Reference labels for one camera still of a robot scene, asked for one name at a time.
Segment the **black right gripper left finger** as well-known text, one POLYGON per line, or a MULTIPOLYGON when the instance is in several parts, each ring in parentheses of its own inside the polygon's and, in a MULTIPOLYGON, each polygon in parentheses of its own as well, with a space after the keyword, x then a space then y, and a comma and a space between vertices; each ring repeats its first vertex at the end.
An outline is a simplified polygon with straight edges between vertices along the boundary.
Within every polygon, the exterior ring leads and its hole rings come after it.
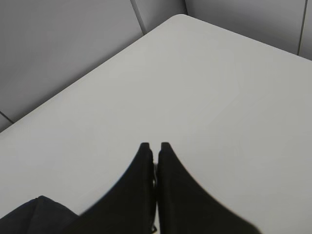
POLYGON ((63 233, 154 234, 155 184, 153 153, 142 143, 118 182, 63 233))

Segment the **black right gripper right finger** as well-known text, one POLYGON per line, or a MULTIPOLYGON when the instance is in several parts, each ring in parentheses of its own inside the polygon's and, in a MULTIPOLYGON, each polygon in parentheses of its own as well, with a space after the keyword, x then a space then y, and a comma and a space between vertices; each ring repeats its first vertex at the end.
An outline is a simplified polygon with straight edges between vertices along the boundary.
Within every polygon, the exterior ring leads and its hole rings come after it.
POLYGON ((157 165, 157 203, 162 234, 258 234, 250 222, 210 196, 188 173, 168 142, 157 165))

